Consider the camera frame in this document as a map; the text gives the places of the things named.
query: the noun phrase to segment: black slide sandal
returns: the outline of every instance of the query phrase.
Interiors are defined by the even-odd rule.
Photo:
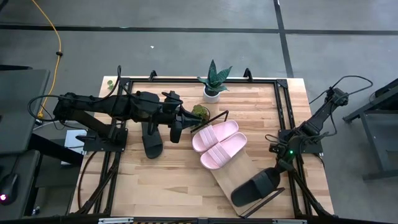
[[[232,203],[242,207],[264,198],[278,187],[279,182],[279,173],[274,168],[266,168],[231,193]]]
[[[163,151],[162,137],[156,127],[152,135],[148,135],[148,123],[142,122],[142,142],[144,143],[145,154],[148,159],[155,159],[160,156]]]

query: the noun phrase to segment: white pot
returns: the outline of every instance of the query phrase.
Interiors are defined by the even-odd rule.
[[[206,103],[217,103],[220,100],[220,93],[215,96],[209,96],[206,94],[205,87],[203,87],[203,99]]]

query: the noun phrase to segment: small green plant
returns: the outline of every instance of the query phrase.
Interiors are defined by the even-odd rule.
[[[214,63],[214,60],[212,60],[207,78],[197,77],[200,82],[206,85],[206,94],[210,93],[210,95],[215,96],[221,91],[228,90],[226,86],[222,84],[228,77],[231,69],[232,66],[217,73],[216,63]]]
[[[207,108],[202,105],[193,106],[192,113],[199,116],[201,118],[201,122],[205,123],[210,119],[210,113]]]
[[[112,80],[109,80],[109,81],[107,82],[107,84],[108,84],[108,89],[109,89],[109,90],[112,90],[113,87],[114,87],[113,81],[112,81]]]

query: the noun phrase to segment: small pot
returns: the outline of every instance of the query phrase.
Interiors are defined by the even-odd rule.
[[[220,100],[220,93],[210,91],[207,87],[203,87],[203,99],[206,103],[217,103]]]

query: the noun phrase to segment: yellow cable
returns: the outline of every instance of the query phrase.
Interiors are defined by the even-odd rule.
[[[40,8],[40,6],[35,2],[35,0],[32,0],[32,2],[37,6],[37,8],[40,10],[40,12],[43,14],[43,16],[48,20],[48,22],[50,23],[50,25],[52,26],[52,28],[55,31],[55,34],[58,37],[58,44],[59,44],[59,50],[58,50],[58,58],[57,58],[57,63],[55,64],[55,71],[54,71],[54,78],[52,80],[52,85],[51,85],[51,89],[49,91],[49,94],[51,94],[52,90],[54,89],[54,84],[55,84],[55,79],[57,78],[57,71],[58,71],[58,65],[60,63],[60,59],[62,56],[62,44],[61,44],[61,38],[60,35],[58,34],[57,29],[55,28],[55,26],[52,24],[51,20],[49,19],[49,17],[44,13],[44,11],[42,10],[42,8]],[[43,102],[43,107],[41,107],[37,117],[38,118],[44,118],[44,114],[43,114],[43,108],[45,106],[45,103],[47,102],[47,97],[44,98],[44,102]]]

